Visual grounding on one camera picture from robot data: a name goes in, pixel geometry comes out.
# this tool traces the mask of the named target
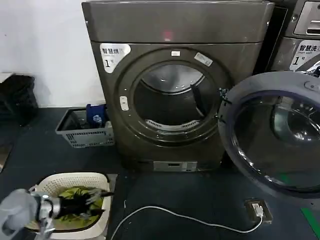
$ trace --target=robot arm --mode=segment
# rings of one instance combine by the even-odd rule
[[[37,199],[24,189],[10,193],[0,204],[0,239],[12,239],[25,225],[36,219]]]
[[[36,221],[40,228],[35,240],[47,240],[55,230],[53,219],[68,214],[86,214],[90,204],[98,198],[112,195],[112,192],[95,188],[78,199],[64,199],[49,197],[44,192],[15,190],[0,203],[0,240],[11,240],[31,221]]]

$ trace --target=green tape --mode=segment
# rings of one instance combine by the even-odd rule
[[[285,174],[280,174],[279,178],[286,184],[289,184],[290,179]],[[309,208],[302,207],[300,208],[301,212],[303,213],[304,217],[308,221],[310,227],[312,228],[316,237],[320,240],[320,224],[318,223],[317,219],[313,215],[312,211]]]
[[[311,210],[309,208],[303,207],[301,208],[301,212],[305,216],[316,237],[320,239],[320,225]]]

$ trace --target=floor socket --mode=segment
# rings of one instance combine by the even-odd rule
[[[272,218],[272,215],[269,211],[269,208],[268,208],[265,200],[259,199],[259,198],[248,199],[244,202],[245,209],[249,215],[249,218],[252,220],[252,222],[257,223],[260,221],[260,218],[258,216],[256,216],[255,210],[253,208],[253,204],[259,204],[260,206],[262,206],[262,208],[263,208],[262,222],[271,224],[273,218]]]

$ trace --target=dryer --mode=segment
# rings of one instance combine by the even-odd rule
[[[273,3],[88,1],[84,18],[123,165],[217,168],[218,110],[255,66]]]

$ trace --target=white laundry basket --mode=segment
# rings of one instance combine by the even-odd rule
[[[100,188],[110,191],[110,186],[106,176],[95,172],[70,172],[48,176],[38,185],[36,191],[46,192],[52,197],[57,197],[65,189],[83,186],[87,188]],[[100,236],[108,224],[111,198],[104,197],[102,209],[105,210],[99,220],[90,228],[80,231],[56,232],[51,235],[51,239],[61,240],[83,240]]]

